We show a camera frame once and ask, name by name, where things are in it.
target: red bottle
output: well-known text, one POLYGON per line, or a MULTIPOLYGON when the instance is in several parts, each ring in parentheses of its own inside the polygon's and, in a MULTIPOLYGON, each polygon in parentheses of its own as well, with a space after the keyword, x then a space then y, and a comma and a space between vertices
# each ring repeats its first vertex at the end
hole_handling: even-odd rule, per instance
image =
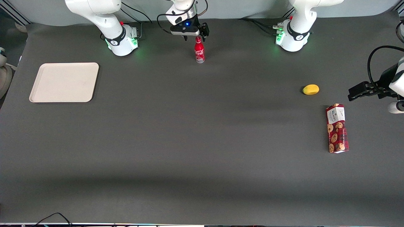
POLYGON ((205 48, 201 42, 201 38, 197 36, 195 38, 195 58, 196 62, 203 63, 205 61, 205 48))

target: cookie box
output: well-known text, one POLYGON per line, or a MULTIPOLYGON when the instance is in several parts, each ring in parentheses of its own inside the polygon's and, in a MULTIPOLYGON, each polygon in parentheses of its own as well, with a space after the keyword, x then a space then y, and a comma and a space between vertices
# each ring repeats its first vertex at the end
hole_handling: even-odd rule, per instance
POLYGON ((345 128, 345 110, 343 104, 334 104, 326 109, 329 152, 349 151, 347 130, 345 128))

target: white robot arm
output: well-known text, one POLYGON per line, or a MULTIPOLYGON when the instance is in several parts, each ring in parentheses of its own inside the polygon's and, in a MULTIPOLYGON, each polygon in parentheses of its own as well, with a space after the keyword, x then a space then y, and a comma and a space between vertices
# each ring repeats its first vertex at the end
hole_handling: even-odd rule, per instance
POLYGON ((71 12, 85 17, 101 30, 115 55, 128 55, 138 47, 137 29, 121 25, 113 14, 121 9, 121 0, 65 0, 65 3, 71 12))
POLYGON ((278 30, 276 44, 283 49, 296 52, 303 48, 310 35, 309 30, 317 19, 317 12, 312 11, 313 7, 333 6, 342 3, 344 0, 289 0, 295 8, 296 13, 293 19, 287 19, 274 29, 278 30))
POLYGON ((172 25, 177 25, 184 20, 196 16, 197 9, 195 0, 171 0, 171 1, 173 2, 173 5, 166 12, 166 14, 171 14, 173 16, 166 16, 166 17, 167 20, 172 25))
POLYGON ((207 23, 199 24, 196 0, 171 0, 173 5, 163 14, 172 24, 170 32, 173 35, 183 36, 187 40, 188 36, 202 36, 203 41, 209 35, 207 23))
POLYGON ((370 82, 364 81, 350 88, 348 99, 349 101, 353 101, 360 97, 373 96, 373 95, 377 95, 379 99, 383 99, 385 97, 396 98, 398 101, 392 102, 387 107, 387 110, 392 114, 404 114, 403 74, 404 74, 404 57, 400 59, 398 64, 395 64, 390 68, 386 69, 382 73, 378 81, 374 82, 372 79, 370 82))

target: lemon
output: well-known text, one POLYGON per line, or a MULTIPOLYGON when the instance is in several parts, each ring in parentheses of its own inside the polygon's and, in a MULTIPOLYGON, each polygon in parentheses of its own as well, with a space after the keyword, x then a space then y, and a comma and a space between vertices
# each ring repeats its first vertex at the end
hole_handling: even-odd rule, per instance
POLYGON ((303 88, 303 93, 305 95, 315 95, 320 91, 320 88, 315 84, 309 84, 303 88))

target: black cable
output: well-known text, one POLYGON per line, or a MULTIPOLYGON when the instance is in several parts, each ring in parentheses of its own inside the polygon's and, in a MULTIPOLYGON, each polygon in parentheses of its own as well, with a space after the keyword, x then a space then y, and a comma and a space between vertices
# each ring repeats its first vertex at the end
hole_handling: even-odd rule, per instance
POLYGON ((376 83, 373 81, 372 74, 370 73, 370 61, 372 60, 372 57, 373 57, 373 55, 375 54, 375 52, 378 51, 378 50, 380 50, 380 49, 383 49, 383 48, 389 48, 389 49, 394 49, 394 50, 399 50, 399 51, 404 52, 404 48, 400 48, 400 47, 396 47, 396 46, 379 46, 378 48, 374 49, 374 50, 370 53, 369 58, 368 58, 368 76, 369 76, 370 83, 372 84, 372 86, 373 86, 380 94, 383 94, 384 92, 383 92, 382 90, 380 90, 379 87, 376 86, 376 83))
POLYGON ((206 13, 206 11, 208 11, 208 0, 205 0, 205 2, 206 2, 206 9, 204 11, 202 11, 202 13, 197 14, 198 17, 202 16, 204 13, 206 13))
POLYGON ((292 7, 288 12, 286 12, 285 14, 283 14, 283 16, 282 17, 285 17, 291 10, 293 10, 294 9, 294 7, 292 7))
POLYGON ((243 18, 240 18, 239 20, 242 20, 242 21, 252 21, 252 22, 256 22, 256 23, 260 24, 260 25, 263 26, 263 27, 272 28, 272 26, 263 24, 263 23, 261 23, 261 22, 259 22, 259 21, 257 21, 257 20, 251 19, 251 18, 243 17, 243 18))
POLYGON ((63 216, 63 214, 61 214, 59 212, 56 212, 56 213, 53 213, 53 214, 47 216, 46 218, 38 221, 38 223, 34 224, 33 226, 37 226, 39 223, 43 222, 43 220, 48 219, 48 218, 52 217, 55 214, 59 214, 60 216, 62 216, 66 220, 66 222, 69 224, 69 226, 72 227, 72 223, 65 216, 63 216))
POLYGON ((259 22, 259 21, 257 21, 257 20, 250 19, 250 18, 240 18, 239 20, 242 20, 242 21, 251 21, 251 22, 253 22, 256 26, 258 26, 259 29, 261 29, 262 31, 264 31, 266 34, 274 35, 274 33, 271 33, 271 32, 269 32, 269 31, 267 31, 267 30, 264 29, 264 27, 265 27, 265 28, 272 28, 272 27, 270 27, 270 26, 268 26, 268 25, 265 25, 265 24, 263 24, 263 23, 261 23, 261 22, 259 22))
MULTIPOLYGON (((190 10, 192 9, 192 7, 194 6, 195 1, 196 1, 196 0, 193 0, 193 1, 192 1, 192 4, 189 6, 189 8, 188 8, 185 12, 180 13, 180 14, 176 14, 176 16, 184 15, 184 14, 186 14, 188 11, 190 11, 190 10)), ((160 22, 158 21, 158 18, 161 17, 161 16, 173 16, 173 15, 172 15, 172 14, 166 14, 166 13, 162 13, 162 14, 157 15, 157 24, 158 24, 158 26, 159 26, 163 31, 165 31, 166 33, 172 35, 171 32, 165 30, 165 29, 161 26, 160 22)))
POLYGON ((136 12, 139 12, 139 13, 143 14, 145 17, 147 17, 147 19, 149 19, 150 23, 153 23, 152 20, 150 20, 150 18, 149 18, 145 13, 143 13, 143 12, 141 12, 141 11, 135 9, 135 8, 132 8, 132 7, 128 6, 128 5, 125 4, 124 2, 122 2, 122 4, 124 4, 125 6, 127 6, 128 8, 130 8, 130 9, 136 11, 136 12))
POLYGON ((397 27, 396 27, 396 36, 398 37, 398 39, 402 42, 402 43, 404 43, 404 37, 403 37, 403 35, 401 34, 401 32, 399 33, 399 29, 400 29, 400 26, 403 24, 403 21, 400 21, 400 23, 398 23, 398 25, 397 25, 397 27))
POLYGON ((295 9, 293 9, 287 16, 286 18, 290 17, 290 15, 292 15, 292 13, 295 11, 295 9))
POLYGON ((135 21, 137 21, 137 22, 139 22, 139 23, 142 23, 142 22, 140 22, 139 20, 136 20, 134 17, 130 16, 130 15, 129 15, 127 12, 125 12, 122 8, 121 8, 121 10, 122 10, 122 12, 124 12, 126 15, 128 15, 128 17, 134 19, 135 21))

